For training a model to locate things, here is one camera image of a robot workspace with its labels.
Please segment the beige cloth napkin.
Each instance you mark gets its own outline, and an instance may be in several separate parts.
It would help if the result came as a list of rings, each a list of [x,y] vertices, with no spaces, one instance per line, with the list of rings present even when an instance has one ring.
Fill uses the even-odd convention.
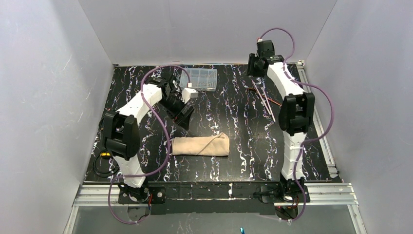
[[[172,155],[180,156],[228,156],[229,137],[225,133],[214,136],[175,137]]]

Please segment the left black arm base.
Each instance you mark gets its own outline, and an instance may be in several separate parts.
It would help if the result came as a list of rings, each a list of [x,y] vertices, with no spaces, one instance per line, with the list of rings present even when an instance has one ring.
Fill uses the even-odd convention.
[[[120,187],[120,204],[162,204],[166,201],[164,187],[123,188]]]

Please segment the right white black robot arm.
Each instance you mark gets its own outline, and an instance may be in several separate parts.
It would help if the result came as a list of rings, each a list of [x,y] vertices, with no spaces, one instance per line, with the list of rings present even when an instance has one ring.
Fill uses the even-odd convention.
[[[288,71],[284,58],[276,55],[271,40],[257,40],[257,52],[249,55],[247,74],[251,77],[269,78],[283,98],[278,116],[284,136],[282,177],[285,180],[302,178],[300,153],[302,143],[313,123],[314,94],[304,91],[298,85]]]

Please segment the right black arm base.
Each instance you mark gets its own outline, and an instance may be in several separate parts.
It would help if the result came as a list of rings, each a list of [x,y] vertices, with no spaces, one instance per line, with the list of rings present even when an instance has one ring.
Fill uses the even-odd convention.
[[[258,187],[253,193],[253,197],[262,203],[287,203],[290,205],[310,202],[311,198],[306,186],[303,186],[304,192],[297,184],[283,185],[281,183],[265,184]]]

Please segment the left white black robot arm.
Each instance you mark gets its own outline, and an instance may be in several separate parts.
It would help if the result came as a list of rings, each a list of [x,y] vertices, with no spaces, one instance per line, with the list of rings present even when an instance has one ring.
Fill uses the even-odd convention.
[[[141,120],[159,103],[176,125],[188,130],[194,109],[187,103],[197,96],[198,92],[190,84],[179,88],[174,77],[145,78],[135,97],[119,110],[104,115],[103,145],[119,165],[127,186],[140,188],[147,176],[138,159]]]

